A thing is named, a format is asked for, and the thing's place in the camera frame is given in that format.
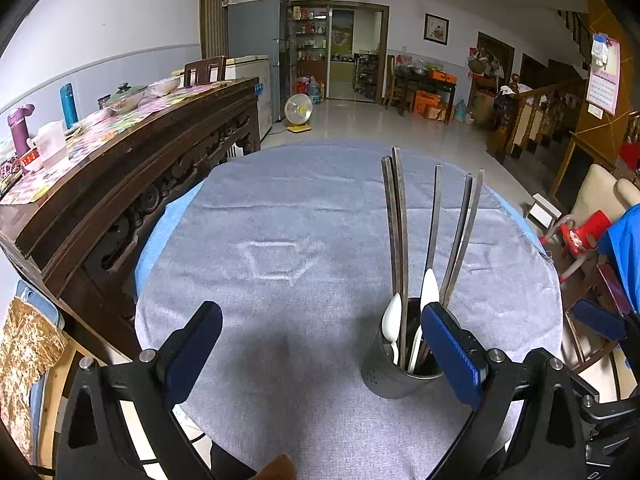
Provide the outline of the orange box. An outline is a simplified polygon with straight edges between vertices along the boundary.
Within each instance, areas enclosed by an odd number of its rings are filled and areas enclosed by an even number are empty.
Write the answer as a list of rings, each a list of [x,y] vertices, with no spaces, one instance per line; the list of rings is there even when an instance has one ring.
[[[446,119],[448,103],[438,94],[418,90],[412,100],[412,111],[423,118],[443,122]]]

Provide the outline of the blue under cloth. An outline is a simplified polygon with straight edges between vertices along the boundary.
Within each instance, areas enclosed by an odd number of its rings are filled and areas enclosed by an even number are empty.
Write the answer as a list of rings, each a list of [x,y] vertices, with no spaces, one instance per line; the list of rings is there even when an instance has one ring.
[[[134,266],[134,300],[138,300],[148,280],[153,266],[160,258],[160,254],[168,243],[169,237],[178,226],[182,216],[186,212],[192,200],[201,189],[204,182],[200,182],[186,192],[183,196],[170,202],[164,212],[160,215],[160,220],[151,231],[151,234],[142,248],[142,252]]]

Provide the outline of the blue cloth on chair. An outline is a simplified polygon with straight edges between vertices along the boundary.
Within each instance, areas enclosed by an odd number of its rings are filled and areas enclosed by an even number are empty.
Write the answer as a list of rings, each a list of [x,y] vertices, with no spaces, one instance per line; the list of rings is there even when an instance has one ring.
[[[634,312],[640,306],[640,205],[634,205],[610,226],[598,241]]]

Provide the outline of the wooden stair railing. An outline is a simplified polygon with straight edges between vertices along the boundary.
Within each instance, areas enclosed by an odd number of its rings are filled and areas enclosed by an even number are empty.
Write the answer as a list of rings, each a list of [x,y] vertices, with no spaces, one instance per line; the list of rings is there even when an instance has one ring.
[[[501,115],[492,154],[503,162],[506,156],[519,158],[559,141],[561,134],[575,129],[585,91],[586,82],[580,78],[519,92],[503,86],[495,100]]]

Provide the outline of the framed wall picture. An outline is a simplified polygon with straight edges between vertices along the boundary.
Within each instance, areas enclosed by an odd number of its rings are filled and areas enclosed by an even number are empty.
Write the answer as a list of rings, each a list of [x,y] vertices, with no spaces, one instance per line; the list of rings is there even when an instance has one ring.
[[[433,14],[425,14],[423,39],[446,46],[449,36],[449,21]]]

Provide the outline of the steel chopstick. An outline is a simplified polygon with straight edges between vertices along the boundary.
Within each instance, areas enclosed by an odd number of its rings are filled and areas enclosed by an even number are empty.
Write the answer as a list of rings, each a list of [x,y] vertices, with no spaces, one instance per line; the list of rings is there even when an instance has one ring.
[[[425,270],[433,269],[436,254],[437,234],[440,217],[440,201],[442,200],[442,189],[440,188],[440,170],[442,170],[442,165],[436,164],[434,167],[432,215],[430,224],[430,235],[428,236]]]

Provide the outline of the grey table cloth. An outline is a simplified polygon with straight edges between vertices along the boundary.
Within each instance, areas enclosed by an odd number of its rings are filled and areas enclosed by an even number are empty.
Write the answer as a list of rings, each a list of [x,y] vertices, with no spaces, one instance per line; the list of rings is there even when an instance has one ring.
[[[309,142],[216,167],[142,286],[134,328],[158,348],[205,300],[224,327],[182,404],[212,440],[299,479],[425,479],[470,410],[445,378],[399,400],[361,365],[392,299],[381,158],[388,146]],[[551,261],[485,184],[449,309],[485,348],[561,354]]]

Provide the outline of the carved dark wooden table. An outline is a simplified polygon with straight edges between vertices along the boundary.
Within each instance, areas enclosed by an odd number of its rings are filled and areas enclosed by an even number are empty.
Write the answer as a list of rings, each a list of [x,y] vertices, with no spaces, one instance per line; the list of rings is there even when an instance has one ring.
[[[35,203],[1,208],[4,253],[100,358],[140,350],[132,272],[165,207],[232,146],[260,149],[256,79],[221,82],[119,134]]]

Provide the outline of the dark side table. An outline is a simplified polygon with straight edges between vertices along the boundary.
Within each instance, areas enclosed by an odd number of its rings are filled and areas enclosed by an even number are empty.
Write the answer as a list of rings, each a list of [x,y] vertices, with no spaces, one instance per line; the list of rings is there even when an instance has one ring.
[[[457,78],[441,70],[419,70],[416,67],[401,65],[394,71],[394,89],[400,116],[412,111],[412,100],[418,90],[438,94],[448,103],[446,119],[448,125],[454,116],[454,98],[456,97]]]

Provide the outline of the white ceramic spoon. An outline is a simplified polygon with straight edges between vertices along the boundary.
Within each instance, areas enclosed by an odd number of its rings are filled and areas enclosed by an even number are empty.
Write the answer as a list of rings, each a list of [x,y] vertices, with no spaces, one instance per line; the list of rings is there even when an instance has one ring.
[[[394,365],[399,364],[398,340],[400,335],[400,322],[401,296],[396,292],[386,307],[381,322],[382,335],[392,349],[392,360]]]

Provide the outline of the wooden dining chair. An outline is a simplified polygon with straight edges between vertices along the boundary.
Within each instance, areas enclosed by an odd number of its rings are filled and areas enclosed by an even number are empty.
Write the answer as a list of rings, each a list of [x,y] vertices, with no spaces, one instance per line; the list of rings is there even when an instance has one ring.
[[[224,55],[186,63],[183,69],[183,87],[202,86],[226,78],[227,58]]]

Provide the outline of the dark chopstick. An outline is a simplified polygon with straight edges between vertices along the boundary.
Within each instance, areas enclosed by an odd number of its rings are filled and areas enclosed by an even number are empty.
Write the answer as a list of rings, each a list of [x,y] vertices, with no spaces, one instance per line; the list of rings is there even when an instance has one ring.
[[[401,150],[398,146],[392,147],[392,163],[394,170],[394,181],[396,188],[396,204],[399,231],[400,250],[400,296],[401,296],[401,321],[399,366],[404,370],[408,364],[408,285],[409,285],[409,248],[408,248],[408,223],[407,223],[407,201],[402,170]]]
[[[477,173],[477,176],[473,177],[471,199],[469,203],[468,213],[466,214],[466,221],[465,221],[465,226],[464,226],[463,235],[462,235],[462,242],[460,244],[460,248],[458,251],[456,263],[454,264],[454,273],[452,274],[452,278],[447,290],[446,302],[445,304],[442,305],[445,309],[447,309],[449,306],[449,301],[451,299],[452,293],[454,292],[454,286],[456,286],[457,284],[457,280],[458,280],[460,271],[462,269],[462,263],[466,254],[466,250],[468,249],[468,246],[469,246],[477,211],[478,211],[478,208],[480,208],[480,196],[482,195],[484,179],[485,179],[485,169],[480,168],[480,171]]]
[[[447,290],[454,273],[454,264],[457,260],[458,251],[462,242],[462,235],[466,221],[466,214],[468,213],[469,203],[471,199],[473,185],[472,174],[465,176],[464,189],[462,195],[461,206],[458,215],[458,222],[456,232],[454,232],[454,240],[452,241],[449,259],[446,267],[444,279],[442,280],[442,287],[440,288],[440,303],[445,304],[447,297]]]
[[[390,232],[390,268],[392,269],[392,297],[398,292],[400,295],[400,250],[399,231],[396,204],[396,188],[392,158],[384,156],[381,159],[384,182],[388,232]]]

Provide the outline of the steel utensil holder cup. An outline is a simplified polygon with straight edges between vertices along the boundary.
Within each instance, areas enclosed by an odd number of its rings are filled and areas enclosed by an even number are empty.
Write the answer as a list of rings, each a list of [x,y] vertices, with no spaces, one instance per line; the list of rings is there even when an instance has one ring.
[[[427,355],[425,362],[416,368],[414,374],[406,372],[397,364],[399,338],[389,341],[384,330],[388,324],[395,325],[395,308],[390,307],[391,316],[387,314],[387,309],[380,316],[375,340],[364,358],[360,372],[364,384],[372,393],[383,399],[396,400],[413,394],[441,378],[442,370],[431,353]]]

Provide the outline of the wall calendar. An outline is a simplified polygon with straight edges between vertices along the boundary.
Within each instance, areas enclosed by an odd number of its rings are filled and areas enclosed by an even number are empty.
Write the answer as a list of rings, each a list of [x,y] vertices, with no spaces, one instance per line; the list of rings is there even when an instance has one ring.
[[[595,34],[586,101],[591,108],[614,116],[620,90],[620,43],[605,34]]]

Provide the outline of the grey refrigerator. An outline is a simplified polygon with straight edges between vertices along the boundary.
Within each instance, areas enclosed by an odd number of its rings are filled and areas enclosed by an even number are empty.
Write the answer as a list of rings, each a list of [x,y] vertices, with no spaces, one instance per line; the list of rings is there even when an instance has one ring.
[[[290,0],[224,0],[227,10],[229,55],[268,58],[272,119],[284,118],[292,92]]]

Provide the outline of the round electric heater fan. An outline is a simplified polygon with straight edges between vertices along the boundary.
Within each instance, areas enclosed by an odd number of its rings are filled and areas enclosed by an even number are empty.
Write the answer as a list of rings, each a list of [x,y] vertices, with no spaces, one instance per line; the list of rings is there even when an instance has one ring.
[[[302,133],[311,129],[310,118],[314,103],[305,93],[296,93],[285,103],[284,114],[288,124],[286,130],[292,133]]]

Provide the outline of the checkered table cover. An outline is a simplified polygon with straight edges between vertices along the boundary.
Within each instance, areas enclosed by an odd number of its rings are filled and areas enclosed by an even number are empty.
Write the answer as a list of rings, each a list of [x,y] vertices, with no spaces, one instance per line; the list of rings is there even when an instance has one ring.
[[[168,96],[147,100],[136,110],[120,116],[106,118],[103,122],[98,122],[90,128],[82,129],[80,133],[74,134],[67,140],[68,159],[58,162],[51,169],[40,169],[34,174],[21,177],[3,195],[1,199],[2,205],[35,203],[70,170],[79,168],[89,159],[90,155],[99,148],[103,148],[104,145],[114,140],[119,134],[140,124],[142,120],[154,113],[166,110],[168,107],[190,99],[191,96],[197,96],[221,85],[222,82],[214,82],[213,84],[204,84],[204,86],[190,89],[178,89],[169,93]]]

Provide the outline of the purple water bottle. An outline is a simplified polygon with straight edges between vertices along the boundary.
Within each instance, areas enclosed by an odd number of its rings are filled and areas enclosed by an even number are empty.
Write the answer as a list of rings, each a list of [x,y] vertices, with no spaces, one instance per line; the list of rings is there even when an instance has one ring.
[[[25,104],[14,108],[9,112],[8,125],[12,133],[15,153],[17,157],[22,157],[29,151],[28,127],[26,118],[35,110],[32,104]]]

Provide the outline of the teal thermos bottle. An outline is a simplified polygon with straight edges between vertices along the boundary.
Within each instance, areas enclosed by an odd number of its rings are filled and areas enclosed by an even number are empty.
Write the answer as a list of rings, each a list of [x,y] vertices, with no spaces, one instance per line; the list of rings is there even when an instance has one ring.
[[[70,129],[78,122],[73,86],[70,82],[66,82],[60,88],[60,99],[64,122],[66,128]]]

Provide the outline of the red plastic kid chair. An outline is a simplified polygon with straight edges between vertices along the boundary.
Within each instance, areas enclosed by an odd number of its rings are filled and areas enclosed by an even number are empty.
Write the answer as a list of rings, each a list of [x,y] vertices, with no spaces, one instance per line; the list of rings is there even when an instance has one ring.
[[[598,258],[598,240],[612,226],[611,220],[602,211],[594,212],[581,226],[576,223],[574,214],[566,214],[556,220],[539,239],[541,245],[548,243],[555,234],[560,234],[563,243],[562,256],[571,255],[573,263],[559,274],[563,284],[587,261]]]

